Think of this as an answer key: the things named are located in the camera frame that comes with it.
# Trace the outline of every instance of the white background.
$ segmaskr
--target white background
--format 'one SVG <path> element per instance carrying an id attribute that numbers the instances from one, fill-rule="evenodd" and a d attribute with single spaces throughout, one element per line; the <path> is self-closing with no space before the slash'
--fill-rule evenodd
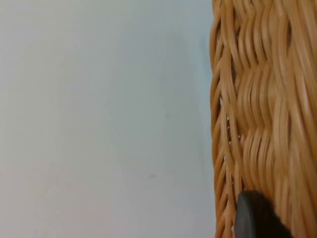
<path id="1" fill-rule="evenodd" d="M 214 236 L 211 0 L 0 1 L 0 237 Z"/>

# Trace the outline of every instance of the wicker weave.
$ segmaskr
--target wicker weave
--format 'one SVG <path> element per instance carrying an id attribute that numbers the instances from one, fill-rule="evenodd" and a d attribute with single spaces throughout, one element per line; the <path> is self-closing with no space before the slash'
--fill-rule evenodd
<path id="1" fill-rule="evenodd" d="M 210 54 L 216 237 L 255 189 L 317 237 L 317 1 L 214 0 Z"/>

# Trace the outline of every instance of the woven rattan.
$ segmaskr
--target woven rattan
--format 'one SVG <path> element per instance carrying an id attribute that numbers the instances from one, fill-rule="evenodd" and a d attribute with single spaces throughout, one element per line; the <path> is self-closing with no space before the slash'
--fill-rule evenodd
<path id="1" fill-rule="evenodd" d="M 257 190 L 317 237 L 317 1 L 214 0 L 210 55 L 216 237 Z"/>

